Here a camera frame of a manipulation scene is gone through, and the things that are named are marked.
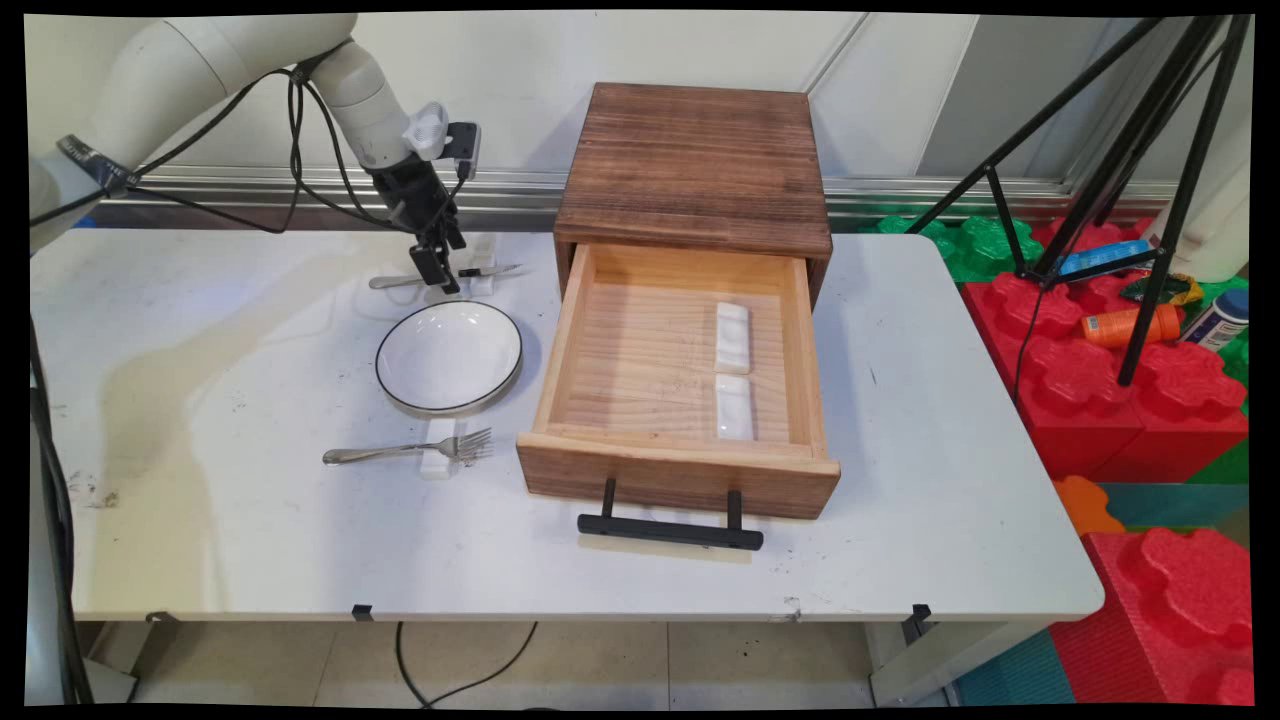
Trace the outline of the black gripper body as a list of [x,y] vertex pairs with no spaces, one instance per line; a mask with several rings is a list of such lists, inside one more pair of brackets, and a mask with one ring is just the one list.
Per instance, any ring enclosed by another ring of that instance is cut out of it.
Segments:
[[454,195],[445,188],[430,161],[406,158],[385,168],[369,168],[372,184],[396,218],[393,222],[416,237],[440,240],[439,220],[456,214]]

